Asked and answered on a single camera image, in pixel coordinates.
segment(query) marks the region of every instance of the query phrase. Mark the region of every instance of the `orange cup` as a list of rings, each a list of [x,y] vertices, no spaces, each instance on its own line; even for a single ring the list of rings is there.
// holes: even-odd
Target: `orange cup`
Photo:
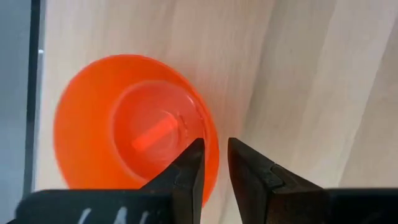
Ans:
[[[219,164],[210,112],[178,72],[139,55],[88,65],[55,113],[55,154],[71,189],[139,189],[196,138],[205,140],[205,204]]]

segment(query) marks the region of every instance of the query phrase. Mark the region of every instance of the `gray background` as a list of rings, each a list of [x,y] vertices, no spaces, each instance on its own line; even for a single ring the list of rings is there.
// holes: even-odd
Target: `gray background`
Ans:
[[[22,197],[30,0],[0,0],[0,223]]]

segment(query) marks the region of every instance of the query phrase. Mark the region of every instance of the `plastic cup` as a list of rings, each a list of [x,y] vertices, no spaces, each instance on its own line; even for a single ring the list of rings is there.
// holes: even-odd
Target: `plastic cup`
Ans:
[[[205,140],[205,204],[219,164],[210,113],[178,72],[140,55],[88,65],[55,113],[55,155],[71,189],[139,189],[196,138]]]

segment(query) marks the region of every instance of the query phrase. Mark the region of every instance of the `wooden surface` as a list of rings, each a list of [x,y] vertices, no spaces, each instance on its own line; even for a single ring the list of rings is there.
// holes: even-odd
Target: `wooden surface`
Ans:
[[[68,81],[111,54],[184,74],[218,128],[203,223],[240,223],[226,165],[237,136],[322,187],[398,187],[398,1],[47,1],[36,189],[66,187],[52,122]]]

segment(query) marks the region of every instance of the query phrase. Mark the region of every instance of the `wood grain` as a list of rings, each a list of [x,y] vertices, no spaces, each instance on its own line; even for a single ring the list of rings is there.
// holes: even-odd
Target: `wood grain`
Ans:
[[[398,187],[398,21],[356,134],[342,187]]]
[[[65,188],[57,101],[85,65],[142,54],[204,97],[220,139],[202,223],[241,223],[228,137],[323,187],[397,186],[398,1],[47,1],[35,188]]]

